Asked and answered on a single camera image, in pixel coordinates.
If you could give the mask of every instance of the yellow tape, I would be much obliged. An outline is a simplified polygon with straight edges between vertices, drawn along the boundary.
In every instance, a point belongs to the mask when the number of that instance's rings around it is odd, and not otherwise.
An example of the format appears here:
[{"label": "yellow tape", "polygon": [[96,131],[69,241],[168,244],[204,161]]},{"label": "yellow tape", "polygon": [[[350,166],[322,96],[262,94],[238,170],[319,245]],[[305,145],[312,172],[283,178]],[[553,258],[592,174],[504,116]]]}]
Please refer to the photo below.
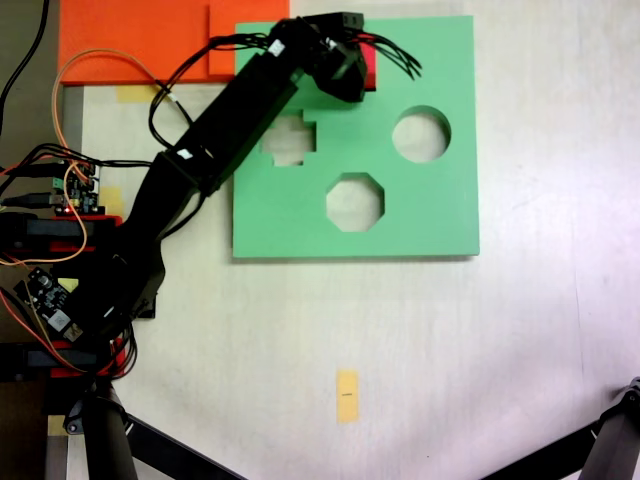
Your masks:
[{"label": "yellow tape", "polygon": [[50,437],[64,437],[67,431],[62,426],[64,415],[49,415],[47,417],[47,435]]},{"label": "yellow tape", "polygon": [[59,278],[58,283],[66,288],[68,292],[73,292],[78,287],[77,278]]},{"label": "yellow tape", "polygon": [[105,207],[107,215],[124,217],[122,190],[118,187],[100,187],[100,206]]},{"label": "yellow tape", "polygon": [[149,103],[158,93],[157,85],[117,85],[118,103]]},{"label": "yellow tape", "polygon": [[336,391],[338,394],[338,423],[350,423],[358,420],[358,372],[338,370]]}]

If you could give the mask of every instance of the microcontroller board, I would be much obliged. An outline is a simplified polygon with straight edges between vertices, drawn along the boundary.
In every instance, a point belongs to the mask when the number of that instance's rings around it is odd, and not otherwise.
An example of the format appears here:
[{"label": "microcontroller board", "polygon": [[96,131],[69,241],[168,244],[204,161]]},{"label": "microcontroller board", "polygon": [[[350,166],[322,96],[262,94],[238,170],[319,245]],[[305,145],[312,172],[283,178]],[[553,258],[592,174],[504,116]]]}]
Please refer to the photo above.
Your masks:
[{"label": "microcontroller board", "polygon": [[35,268],[29,274],[27,286],[28,290],[24,282],[15,286],[18,298],[27,304],[33,301],[38,316],[51,329],[70,342],[76,341],[82,335],[82,329],[64,313],[64,304],[69,296],[67,289],[41,268]]},{"label": "microcontroller board", "polygon": [[[76,175],[69,175],[67,178],[67,193],[71,205],[80,215],[104,215],[105,208],[101,207],[98,201],[99,171],[93,165],[79,165],[78,168],[86,176],[83,181]],[[57,216],[73,215],[64,198],[64,178],[53,179],[53,189],[62,196],[62,204],[55,207]]]}]

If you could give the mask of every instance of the robotic arm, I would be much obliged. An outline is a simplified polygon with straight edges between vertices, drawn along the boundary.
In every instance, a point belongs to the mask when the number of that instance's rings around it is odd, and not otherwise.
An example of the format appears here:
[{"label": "robotic arm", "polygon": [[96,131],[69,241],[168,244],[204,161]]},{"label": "robotic arm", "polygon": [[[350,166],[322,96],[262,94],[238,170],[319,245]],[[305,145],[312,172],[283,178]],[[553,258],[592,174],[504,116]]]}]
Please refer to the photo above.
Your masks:
[{"label": "robotic arm", "polygon": [[363,25],[363,15],[353,13],[278,22],[266,51],[249,60],[173,148],[156,156],[129,219],[98,245],[91,273],[65,303],[79,344],[115,338],[153,301],[165,273],[163,236],[194,194],[212,195],[233,174],[304,74],[338,99],[363,100],[367,70],[360,44],[383,38],[361,36]]}]

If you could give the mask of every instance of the cross-shaped hole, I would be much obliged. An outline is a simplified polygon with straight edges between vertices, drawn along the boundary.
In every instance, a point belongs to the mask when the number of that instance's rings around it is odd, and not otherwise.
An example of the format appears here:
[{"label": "cross-shaped hole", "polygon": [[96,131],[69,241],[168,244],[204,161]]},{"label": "cross-shaped hole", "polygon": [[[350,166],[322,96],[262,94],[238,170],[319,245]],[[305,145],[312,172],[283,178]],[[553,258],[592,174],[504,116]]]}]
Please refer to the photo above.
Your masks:
[{"label": "cross-shaped hole", "polygon": [[316,151],[316,124],[305,122],[302,111],[281,115],[262,136],[261,149],[276,167],[302,165],[304,154]]}]

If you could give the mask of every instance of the green shape sorter board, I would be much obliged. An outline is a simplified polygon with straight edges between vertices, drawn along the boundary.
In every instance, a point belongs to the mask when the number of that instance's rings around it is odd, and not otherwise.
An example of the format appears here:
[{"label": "green shape sorter board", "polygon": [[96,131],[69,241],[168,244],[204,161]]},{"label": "green shape sorter board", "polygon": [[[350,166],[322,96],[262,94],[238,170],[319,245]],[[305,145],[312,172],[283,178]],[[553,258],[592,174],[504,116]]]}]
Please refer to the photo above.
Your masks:
[{"label": "green shape sorter board", "polygon": [[[270,24],[242,24],[242,33]],[[300,166],[274,166],[252,150],[234,176],[236,258],[477,255],[473,19],[433,17],[368,20],[422,64],[412,81],[377,55],[376,91],[348,105],[305,77],[285,112],[316,124],[316,151]],[[253,52],[236,53],[237,69]],[[450,125],[445,153],[427,163],[400,155],[392,131],[416,107],[440,112]],[[327,216],[326,196],[340,178],[367,174],[384,191],[384,214],[368,231],[344,232]]]}]

